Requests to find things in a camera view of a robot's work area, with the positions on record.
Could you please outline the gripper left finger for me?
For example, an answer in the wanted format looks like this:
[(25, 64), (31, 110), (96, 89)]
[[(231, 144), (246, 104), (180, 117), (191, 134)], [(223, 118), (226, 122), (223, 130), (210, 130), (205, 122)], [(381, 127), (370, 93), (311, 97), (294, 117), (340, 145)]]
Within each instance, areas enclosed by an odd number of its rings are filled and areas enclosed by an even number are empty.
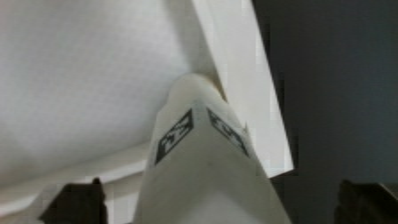
[(109, 224), (105, 190), (100, 178), (70, 183), (41, 213), (45, 224)]

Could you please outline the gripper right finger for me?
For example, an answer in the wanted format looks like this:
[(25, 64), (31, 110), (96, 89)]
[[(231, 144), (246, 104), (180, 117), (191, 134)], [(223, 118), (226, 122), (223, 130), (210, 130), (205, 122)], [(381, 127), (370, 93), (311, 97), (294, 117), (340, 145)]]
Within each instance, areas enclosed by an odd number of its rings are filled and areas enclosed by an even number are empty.
[(398, 224), (398, 183), (342, 182), (335, 224)]

